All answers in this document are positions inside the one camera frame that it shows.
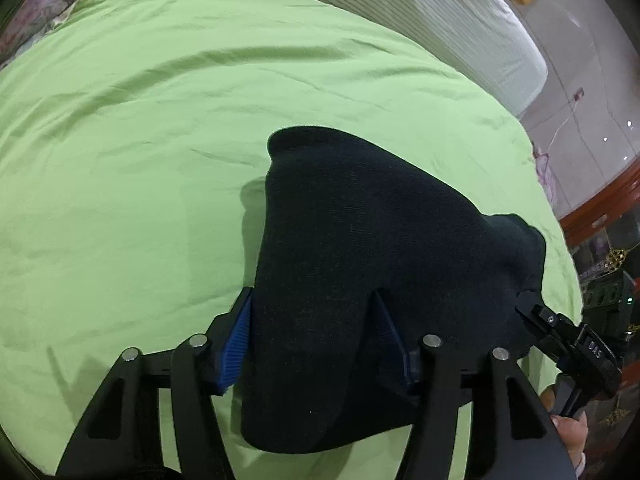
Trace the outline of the person's right hand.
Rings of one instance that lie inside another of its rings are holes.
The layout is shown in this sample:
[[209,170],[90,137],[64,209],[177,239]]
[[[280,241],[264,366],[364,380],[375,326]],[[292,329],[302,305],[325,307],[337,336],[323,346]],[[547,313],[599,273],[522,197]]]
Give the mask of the person's right hand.
[[585,448],[588,438],[588,419],[585,411],[578,418],[561,417],[552,412],[555,404],[555,391],[552,385],[544,388],[540,400],[548,411],[552,424],[555,426],[563,442],[570,461],[574,467],[575,478],[578,479],[586,468]]

